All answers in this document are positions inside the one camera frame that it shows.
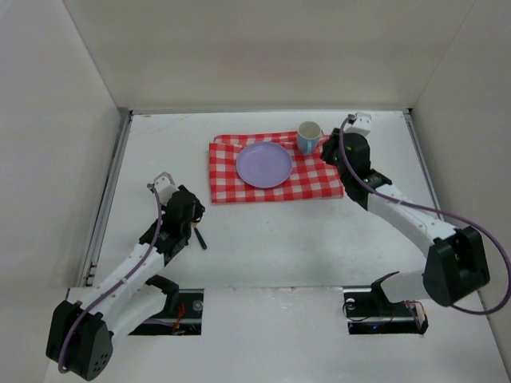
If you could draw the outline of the light blue mug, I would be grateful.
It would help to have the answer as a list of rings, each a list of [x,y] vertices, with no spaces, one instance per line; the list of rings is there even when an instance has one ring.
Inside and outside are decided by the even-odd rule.
[[[297,131],[297,147],[303,155],[310,155],[323,137],[323,130],[313,121],[304,121]]]

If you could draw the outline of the red white checkered cloth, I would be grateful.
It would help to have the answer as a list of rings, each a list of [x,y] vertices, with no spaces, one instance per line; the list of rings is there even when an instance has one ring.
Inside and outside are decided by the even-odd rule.
[[[208,147],[208,171],[213,203],[281,202],[299,199],[341,198],[343,185],[333,166],[320,159],[321,148],[305,156],[298,150],[296,132],[224,134]],[[274,188],[262,189],[245,183],[236,171],[236,157],[249,144],[273,142],[290,154],[290,177]]]

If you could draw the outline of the purple plastic plate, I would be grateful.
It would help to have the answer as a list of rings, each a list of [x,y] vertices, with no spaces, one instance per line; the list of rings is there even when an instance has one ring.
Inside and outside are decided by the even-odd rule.
[[[243,148],[236,157],[236,172],[255,188],[274,188],[291,175],[293,160],[289,152],[274,142],[258,142]]]

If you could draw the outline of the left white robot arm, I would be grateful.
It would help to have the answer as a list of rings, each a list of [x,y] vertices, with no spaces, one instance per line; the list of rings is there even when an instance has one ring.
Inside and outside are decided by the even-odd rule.
[[[87,295],[64,300],[53,311],[46,356],[60,373],[95,379],[121,339],[153,315],[176,307],[179,287],[160,272],[188,245],[192,225],[205,209],[183,185],[154,183],[149,190],[157,218],[125,261]]]

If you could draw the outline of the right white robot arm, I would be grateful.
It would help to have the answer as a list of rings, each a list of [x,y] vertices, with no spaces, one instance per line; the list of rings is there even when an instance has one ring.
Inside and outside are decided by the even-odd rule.
[[[390,179],[372,169],[365,137],[336,128],[323,143],[321,158],[337,168],[352,201],[387,221],[426,258],[422,270],[392,272],[372,283],[372,289],[388,302],[431,299],[440,306],[452,306],[489,283],[480,232],[413,209]]]

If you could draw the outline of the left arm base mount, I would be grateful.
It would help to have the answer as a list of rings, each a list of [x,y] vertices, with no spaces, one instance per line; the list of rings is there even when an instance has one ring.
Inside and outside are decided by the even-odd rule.
[[[177,283],[160,275],[151,277],[146,284],[165,294],[165,304],[162,311],[144,320],[130,336],[201,335],[204,290],[181,289]]]

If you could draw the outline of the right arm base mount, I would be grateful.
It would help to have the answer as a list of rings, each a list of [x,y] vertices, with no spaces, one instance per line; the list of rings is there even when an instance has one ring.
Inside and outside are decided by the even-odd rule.
[[[343,289],[342,312],[349,335],[418,334],[429,328],[429,319],[421,302],[405,300],[392,303],[382,283],[398,272],[384,275],[369,286]]]

